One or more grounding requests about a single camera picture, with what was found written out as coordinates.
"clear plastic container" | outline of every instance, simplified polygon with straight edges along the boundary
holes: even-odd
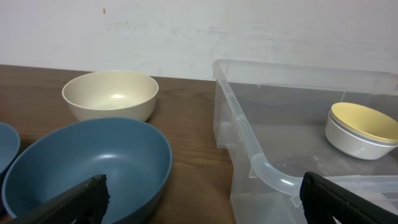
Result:
[[[213,64],[214,134],[234,165],[236,223],[306,223],[302,177],[314,171],[398,214],[398,149],[374,161],[325,137],[332,104],[346,101],[398,120],[398,76],[234,60]]]

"white backdrop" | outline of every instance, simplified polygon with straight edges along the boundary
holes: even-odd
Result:
[[[3,0],[0,63],[206,80],[219,58],[398,73],[396,11],[396,0]]]

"wood grain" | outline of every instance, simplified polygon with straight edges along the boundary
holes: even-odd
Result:
[[[0,65],[0,121],[17,129],[20,151],[77,122],[61,89],[84,73]],[[164,195],[148,223],[233,223],[229,204],[233,166],[228,151],[217,149],[213,136],[215,83],[155,79],[159,96],[147,122],[170,141],[174,161]]]

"blue bowl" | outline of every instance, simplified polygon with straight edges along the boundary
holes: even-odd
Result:
[[[33,143],[12,164],[2,201],[12,217],[95,174],[106,174],[108,210],[102,223],[141,223],[153,211],[172,165],[166,137],[127,118],[83,121]]]
[[[0,122],[0,185],[7,168],[18,153],[20,143],[18,132],[10,125]],[[3,211],[4,206],[0,204],[0,213]]]

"blue bowl rim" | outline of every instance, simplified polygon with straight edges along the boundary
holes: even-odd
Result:
[[[7,185],[7,182],[8,182],[9,174],[11,173],[11,170],[14,168],[15,164],[17,164],[18,160],[19,160],[27,151],[29,151],[29,149],[31,149],[32,147],[34,147],[38,142],[43,141],[44,139],[48,138],[48,137],[49,137],[50,135],[52,135],[53,133],[56,133],[56,132],[58,132],[58,131],[60,131],[60,130],[62,130],[62,129],[69,128],[69,127],[72,127],[72,126],[75,126],[75,125],[78,125],[78,124],[81,124],[81,123],[93,122],[93,121],[104,120],[104,119],[124,119],[124,120],[126,120],[126,121],[133,121],[133,122],[141,123],[141,124],[143,124],[143,125],[146,125],[146,126],[152,128],[152,129],[154,129],[155,131],[157,131],[157,132],[164,138],[165,142],[167,143],[167,146],[168,146],[168,149],[169,149],[169,153],[170,153],[170,164],[169,164],[169,167],[168,167],[168,169],[167,169],[166,175],[165,175],[165,177],[164,177],[162,183],[159,185],[159,188],[152,194],[151,197],[148,198],[148,200],[146,200],[144,203],[142,203],[142,205],[141,205],[140,207],[138,207],[137,210],[139,210],[139,209],[142,208],[145,204],[147,204],[148,202],[150,202],[150,201],[152,200],[152,198],[154,198],[154,197],[156,196],[156,194],[157,194],[160,190],[162,190],[162,188],[163,188],[163,186],[165,185],[167,179],[169,178],[169,175],[170,175],[170,172],[171,172],[171,168],[172,168],[172,161],[173,161],[172,148],[170,147],[169,140],[167,140],[167,138],[164,136],[164,134],[163,134],[162,132],[160,132],[157,128],[155,128],[154,126],[152,126],[152,125],[150,125],[150,124],[148,124],[148,123],[146,123],[146,122],[139,121],[139,120],[135,120],[135,119],[131,119],[131,118],[112,117],[112,118],[88,119],[88,120],[85,120],[85,121],[80,121],[80,122],[77,122],[77,123],[69,124],[69,125],[67,125],[67,126],[65,126],[65,127],[63,127],[63,128],[57,129],[57,130],[55,130],[55,131],[52,131],[51,133],[46,134],[44,137],[40,138],[39,140],[37,140],[36,142],[34,142],[33,144],[31,144],[27,149],[25,149],[25,151],[24,151],[23,153],[21,153],[21,154],[18,156],[18,158],[12,163],[12,165],[10,166],[10,168],[9,168],[7,174],[6,174],[6,177],[4,178],[4,182],[3,182],[3,185],[2,185],[2,189],[1,189],[2,202],[3,202],[3,204],[4,204],[4,207],[5,207],[6,210],[7,210],[8,214],[10,214],[10,216],[11,216],[12,218],[17,217],[17,215],[15,215],[15,213],[12,212],[12,210],[11,210],[10,207],[8,206],[7,198],[6,198],[6,185]]]
[[[7,165],[3,169],[0,169],[0,174],[2,174],[5,170],[7,170],[7,167],[9,167],[10,164],[12,163],[12,161],[15,159],[15,156],[18,153],[19,147],[21,146],[21,137],[19,136],[19,133],[17,132],[17,130],[15,130],[15,128],[13,128],[11,125],[4,123],[4,122],[0,122],[0,126],[6,127],[13,134],[15,134],[15,136],[17,138],[17,147],[14,150],[14,154],[12,155],[12,157],[9,158],[9,161],[6,162]]]

